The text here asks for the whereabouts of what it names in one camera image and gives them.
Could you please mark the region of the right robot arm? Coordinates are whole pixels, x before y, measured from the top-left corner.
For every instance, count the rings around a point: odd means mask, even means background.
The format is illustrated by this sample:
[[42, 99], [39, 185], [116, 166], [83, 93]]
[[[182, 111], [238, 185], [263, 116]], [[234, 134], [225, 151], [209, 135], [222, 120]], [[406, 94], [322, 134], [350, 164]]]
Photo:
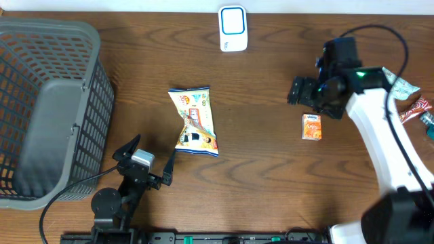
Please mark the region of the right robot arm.
[[380, 199], [361, 219], [329, 229], [331, 243], [432, 243], [433, 174], [416, 153], [397, 114], [381, 67], [366, 68], [355, 39], [323, 46], [318, 78], [295, 77], [288, 103], [354, 122], [372, 160]]

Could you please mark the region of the teal mouthwash bottle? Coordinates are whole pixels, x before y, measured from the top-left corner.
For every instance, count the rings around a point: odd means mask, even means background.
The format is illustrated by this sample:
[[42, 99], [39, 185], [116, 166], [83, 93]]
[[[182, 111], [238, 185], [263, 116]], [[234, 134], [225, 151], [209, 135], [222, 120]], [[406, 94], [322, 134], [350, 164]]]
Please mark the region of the teal mouthwash bottle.
[[434, 140], [434, 123], [433, 115], [430, 112], [425, 112], [420, 116], [420, 120], [428, 127], [427, 135]]

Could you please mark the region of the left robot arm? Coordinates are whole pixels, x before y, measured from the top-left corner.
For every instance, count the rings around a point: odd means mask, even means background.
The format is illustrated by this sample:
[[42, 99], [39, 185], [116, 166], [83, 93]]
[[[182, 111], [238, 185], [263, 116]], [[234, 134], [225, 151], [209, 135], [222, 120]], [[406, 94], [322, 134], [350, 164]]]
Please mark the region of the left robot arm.
[[135, 244], [147, 243], [144, 232], [130, 226], [134, 212], [146, 190], [158, 190], [164, 184], [169, 186], [173, 179], [173, 152], [163, 169], [163, 175], [151, 173], [155, 158], [149, 152], [137, 148], [140, 135], [113, 153], [116, 170], [123, 181], [119, 188], [103, 188], [92, 198], [91, 208], [94, 213], [94, 226], [90, 243], [100, 244]]

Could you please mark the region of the light blue tissue pack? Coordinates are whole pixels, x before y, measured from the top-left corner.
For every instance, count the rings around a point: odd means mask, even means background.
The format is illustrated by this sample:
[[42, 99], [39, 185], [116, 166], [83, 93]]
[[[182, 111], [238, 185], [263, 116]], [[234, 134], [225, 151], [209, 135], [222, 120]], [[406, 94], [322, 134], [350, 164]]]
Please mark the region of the light blue tissue pack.
[[385, 67], [382, 67], [387, 81], [392, 85], [391, 96], [398, 100], [407, 100], [412, 94], [420, 90], [419, 87], [411, 85], [406, 80], [397, 76]]

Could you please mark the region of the yellow snack bag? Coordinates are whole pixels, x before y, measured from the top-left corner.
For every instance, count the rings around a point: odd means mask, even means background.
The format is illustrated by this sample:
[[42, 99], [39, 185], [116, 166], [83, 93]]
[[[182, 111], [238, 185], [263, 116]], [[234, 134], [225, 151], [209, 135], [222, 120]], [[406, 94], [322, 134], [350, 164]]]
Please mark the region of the yellow snack bag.
[[171, 88], [168, 91], [184, 121], [176, 151], [218, 157], [218, 143], [210, 104], [210, 87]]

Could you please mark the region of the red orange chocolate bar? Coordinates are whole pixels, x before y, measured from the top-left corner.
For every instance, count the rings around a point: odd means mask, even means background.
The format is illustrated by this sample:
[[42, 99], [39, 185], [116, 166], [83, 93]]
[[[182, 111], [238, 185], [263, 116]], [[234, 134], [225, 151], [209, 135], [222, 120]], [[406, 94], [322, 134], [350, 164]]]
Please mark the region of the red orange chocolate bar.
[[405, 123], [410, 119], [427, 112], [432, 107], [433, 106], [424, 96], [420, 96], [411, 107], [399, 114], [399, 119], [401, 123]]

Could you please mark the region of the orange tissue box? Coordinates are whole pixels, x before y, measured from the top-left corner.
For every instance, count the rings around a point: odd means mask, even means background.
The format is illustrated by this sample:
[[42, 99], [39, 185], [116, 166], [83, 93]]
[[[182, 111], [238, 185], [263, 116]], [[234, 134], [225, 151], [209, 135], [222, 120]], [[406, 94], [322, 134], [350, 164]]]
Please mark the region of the orange tissue box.
[[303, 114], [302, 116], [302, 139], [320, 140], [322, 139], [321, 116]]

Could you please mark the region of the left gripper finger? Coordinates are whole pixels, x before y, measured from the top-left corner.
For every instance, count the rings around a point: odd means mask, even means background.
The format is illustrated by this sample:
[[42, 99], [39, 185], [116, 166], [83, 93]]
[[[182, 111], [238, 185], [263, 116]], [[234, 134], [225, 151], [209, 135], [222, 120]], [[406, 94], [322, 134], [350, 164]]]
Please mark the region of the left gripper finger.
[[163, 169], [161, 183], [166, 186], [170, 186], [172, 184], [175, 158], [176, 158], [176, 150], [172, 152], [168, 162], [166, 163]]
[[130, 159], [134, 154], [138, 143], [140, 141], [141, 135], [138, 134], [127, 144], [124, 144], [122, 147], [118, 148], [114, 153], [112, 158], [116, 161], [122, 161], [124, 159]]

